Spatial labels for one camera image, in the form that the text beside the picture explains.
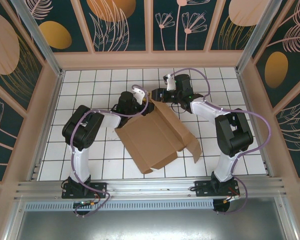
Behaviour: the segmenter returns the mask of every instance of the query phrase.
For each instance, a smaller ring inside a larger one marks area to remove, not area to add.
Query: open cardboard box
[[[130,119],[115,131],[143,174],[161,169],[188,149],[196,163],[202,153],[196,137],[163,102],[151,100],[154,111]]]

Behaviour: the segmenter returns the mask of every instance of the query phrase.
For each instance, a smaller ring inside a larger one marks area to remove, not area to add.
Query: aluminum frame
[[[271,0],[266,6],[265,11],[263,12],[260,18],[259,23],[256,25],[255,29],[253,30],[243,50],[243,53],[236,65],[238,73],[241,73],[245,69],[252,54],[254,53],[255,49],[260,43],[263,35],[266,33],[269,25],[271,24],[271,21],[273,20],[274,16],[279,10],[281,2],[282,0]]]
[[[243,99],[247,103],[246,104],[247,110],[253,112],[254,110],[252,107],[252,103],[251,103],[249,96],[246,94],[247,88],[246,88],[245,82],[243,81],[242,75],[241,75],[241,73],[236,72],[236,76],[237,76],[240,88],[242,89],[241,92],[242,92]],[[252,128],[254,130],[254,133],[255,133],[255,139],[256,139],[258,145],[260,146],[265,140],[262,137],[259,126],[256,124],[257,119],[254,115],[250,115],[250,121],[252,124]],[[267,173],[269,174],[269,176],[274,177],[275,174],[271,167],[266,148],[260,149],[260,153],[261,153],[262,159],[265,161]]]
[[[54,53],[52,52],[51,48],[46,42],[43,34],[41,33],[38,24],[36,23],[35,19],[32,17],[26,5],[26,1],[22,1],[22,0],[10,0],[10,1],[13,4],[17,14],[22,19],[24,25],[31,33],[33,39],[37,43],[38,47],[40,48],[42,54],[46,58],[47,62],[50,64],[53,71],[57,75],[60,75],[61,67],[57,59],[55,58]]]
[[[35,173],[35,168],[39,167],[41,164],[41,160],[45,151],[45,144],[47,142],[49,131],[50,131],[50,124],[53,121],[55,108],[58,101],[59,92],[62,86],[62,82],[65,77],[65,71],[62,71],[59,76],[56,78],[56,83],[54,87],[53,94],[50,98],[49,105],[48,105],[48,111],[44,118],[44,125],[41,129],[41,133],[39,135],[40,141],[37,143],[37,146],[34,150],[34,155],[32,158],[32,163],[30,166],[30,171],[28,172],[28,175],[26,177],[27,181],[33,180],[33,175]]]
[[[210,177],[187,177],[187,178],[154,178],[142,180],[107,180],[107,190],[111,194],[111,200],[116,202],[127,201],[169,201],[169,200],[209,200],[218,197],[196,197],[191,192],[190,187],[194,186],[194,181],[209,180]],[[275,198],[282,199],[286,192],[281,178],[268,176],[241,176],[249,192],[249,198]],[[62,181],[27,181],[20,182],[14,194],[14,207],[12,208],[10,221],[8,222],[5,235],[2,240],[17,239],[18,232],[22,223],[25,207],[29,202],[49,202],[61,204],[73,202],[76,199],[61,198]],[[287,236],[293,236],[293,228],[290,223],[289,215],[285,208],[280,210],[282,226]]]

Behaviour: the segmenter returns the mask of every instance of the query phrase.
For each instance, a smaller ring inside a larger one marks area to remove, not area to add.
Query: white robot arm
[[[237,156],[246,151],[249,145],[253,143],[253,136],[246,116],[244,113],[224,111],[205,100],[204,96],[194,93],[190,84],[190,77],[187,74],[176,75],[174,78],[168,75],[163,79],[168,88],[153,90],[151,92],[153,100],[180,104],[181,108],[191,114],[205,118],[216,127],[217,142],[221,152],[217,167],[211,175],[211,186],[217,195],[224,186],[234,180],[232,171]],[[138,88],[135,89],[135,92],[135,96],[131,92],[123,92],[116,108],[112,108],[113,113],[133,115],[144,109],[145,92]],[[62,130],[62,135],[65,137],[70,152],[72,152],[69,146],[70,137],[74,127],[89,110],[89,108],[81,105]],[[145,111],[143,115],[149,112],[151,112],[150,109]],[[122,127],[129,120],[129,117],[120,117],[113,113],[95,112],[88,115],[74,135],[74,169],[78,178],[86,185],[89,185],[91,181],[88,166],[89,147],[92,145],[99,128]],[[73,171],[70,173],[68,183],[73,186],[73,189],[77,189],[77,196],[84,197],[86,195],[87,189],[82,188]]]

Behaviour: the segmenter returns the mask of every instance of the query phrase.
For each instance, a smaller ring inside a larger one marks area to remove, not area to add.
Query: purple cable
[[[203,99],[206,99],[206,97],[210,95],[210,84],[209,84],[209,81],[208,81],[206,75],[204,75],[201,71],[199,71],[199,70],[197,70],[195,68],[192,68],[192,67],[187,67],[187,68],[180,69],[180,70],[178,70],[176,72],[173,72],[170,75],[173,76],[173,75],[176,75],[176,74],[178,74],[178,73],[180,73],[182,71],[185,71],[185,70],[195,71],[195,72],[199,73],[204,78],[204,80],[206,81],[206,84],[208,85],[208,93],[203,96]]]
[[[79,206],[77,206],[75,209],[74,209],[74,213],[76,214],[77,217],[81,217],[81,218],[84,218],[84,217],[89,217],[90,215],[96,213],[100,208],[102,208],[105,203],[109,200],[110,198],[110,193],[108,193],[107,191],[100,191],[98,189],[95,189],[93,187],[90,187],[88,185],[86,185],[84,182],[81,181],[81,179],[79,178],[79,176],[77,175],[76,173],[76,170],[75,170],[75,163],[74,163],[74,157],[75,157],[75,147],[74,147],[74,137],[75,137],[75,134],[80,126],[80,124],[82,123],[82,121],[86,118],[86,116],[90,113],[105,113],[105,114],[114,114],[114,115],[117,115],[117,116],[120,116],[120,117],[128,117],[128,118],[132,118],[132,117],[136,117],[136,116],[139,116],[141,115],[148,107],[148,103],[149,103],[149,97],[148,97],[148,94],[147,94],[147,91],[139,86],[139,85],[132,85],[131,87],[132,89],[134,88],[137,88],[137,89],[140,89],[142,90],[144,93],[145,93],[145,98],[146,98],[146,103],[145,103],[145,106],[144,108],[142,109],[142,111],[136,113],[136,114],[133,114],[133,115],[125,115],[125,114],[121,114],[121,113],[116,113],[116,112],[112,112],[112,111],[106,111],[106,110],[99,110],[99,109],[91,109],[89,111],[87,111],[81,118],[80,120],[78,121],[78,123],[75,125],[74,129],[73,129],[73,133],[71,135],[71,138],[70,138],[70,146],[71,146],[71,150],[72,150],[72,153],[71,153],[71,168],[72,168],[72,171],[73,171],[73,174],[75,176],[75,178],[78,180],[78,182],[84,186],[85,188],[93,191],[93,192],[97,192],[97,193],[100,193],[100,194],[106,194],[107,195],[107,198],[106,200],[100,204],[100,206],[98,206],[95,210],[93,211],[90,211],[88,212],[87,214],[85,215],[79,215],[77,213],[77,209],[79,208]]]
[[[244,191],[245,191],[245,199],[244,199],[244,203],[243,205],[238,209],[238,210],[234,210],[234,211],[230,211],[230,212],[223,212],[223,214],[227,215],[227,214],[234,214],[234,213],[238,213],[240,212],[241,210],[244,209],[244,207],[246,206],[247,204],[247,200],[248,200],[248,189],[246,187],[246,185],[244,184],[244,182],[242,180],[240,180],[237,176],[234,175],[234,170],[235,170],[235,167],[236,167],[236,164],[239,160],[239,158],[241,158],[242,156],[246,155],[246,154],[249,154],[249,153],[252,153],[254,151],[257,151],[257,150],[260,150],[262,149],[265,145],[268,144],[268,142],[270,141],[270,138],[271,138],[271,135],[272,135],[272,131],[271,131],[271,127],[270,127],[270,124],[269,122],[261,115],[255,113],[255,112],[252,112],[252,111],[245,111],[245,110],[239,110],[239,109],[226,109],[226,108],[221,108],[219,106],[215,106],[213,105],[212,103],[208,102],[206,100],[206,97],[210,95],[210,84],[209,84],[209,81],[207,79],[207,77],[199,70],[195,69],[195,68],[192,68],[192,67],[187,67],[187,68],[183,68],[183,69],[180,69],[174,73],[171,74],[171,76],[177,74],[177,73],[180,73],[182,71],[185,71],[185,70],[193,70],[193,71],[196,71],[197,73],[201,74],[203,76],[203,78],[205,79],[206,81],[206,84],[208,85],[208,93],[206,95],[203,96],[203,100],[204,102],[209,105],[210,107],[218,110],[218,111],[225,111],[225,112],[230,112],[230,113],[243,113],[243,114],[250,114],[250,115],[254,115],[258,118],[260,118],[262,121],[264,121],[264,123],[266,124],[267,128],[268,128],[268,137],[266,138],[265,142],[263,144],[261,144],[260,146],[254,148],[254,149],[251,149],[251,150],[248,150],[248,151],[245,151],[245,152],[241,152],[237,157],[236,159],[234,160],[233,162],[233,165],[232,165],[232,168],[231,168],[231,175],[238,181],[242,184],[243,188],[244,188]]]

